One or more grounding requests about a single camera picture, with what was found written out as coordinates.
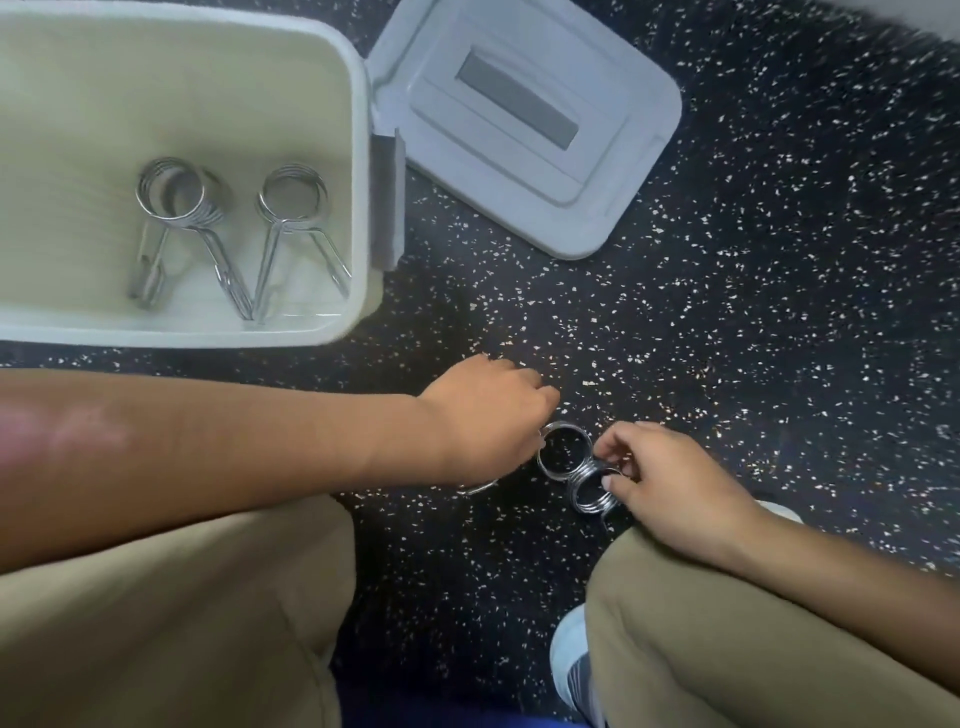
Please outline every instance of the plastic storage container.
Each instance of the plastic storage container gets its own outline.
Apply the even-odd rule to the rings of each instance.
[[[0,338],[100,346],[316,345],[379,304],[402,249],[403,150],[372,135],[367,72],[329,26],[127,2],[0,3]],[[281,248],[263,324],[238,318],[199,240],[174,236],[155,309],[125,292],[144,216],[140,168],[176,156],[226,180],[225,242],[249,287],[263,178],[307,163],[352,272],[337,291],[315,249]]]

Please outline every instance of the pant leg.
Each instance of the pant leg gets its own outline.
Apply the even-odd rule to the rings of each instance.
[[[339,728],[353,560],[312,497],[0,577],[0,725]]]
[[[960,698],[806,609],[655,544],[640,528],[587,592],[612,728],[941,728]]]

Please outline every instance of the person's arm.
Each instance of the person's arm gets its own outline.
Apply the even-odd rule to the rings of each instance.
[[[559,397],[486,356],[416,398],[6,370],[0,572],[313,493],[490,480]]]
[[[617,423],[595,452],[630,476],[605,486],[667,546],[806,607],[960,694],[960,588],[951,580],[769,513],[665,427]]]

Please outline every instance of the open lid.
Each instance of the open lid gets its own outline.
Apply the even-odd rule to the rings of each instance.
[[[680,121],[676,83],[569,0],[401,0],[367,67],[377,131],[560,258],[603,245]]]

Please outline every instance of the gray handle recess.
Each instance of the gray handle recess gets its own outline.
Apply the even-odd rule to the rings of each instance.
[[[406,229],[406,145],[399,130],[395,136],[374,134],[370,152],[371,265],[395,271]]]

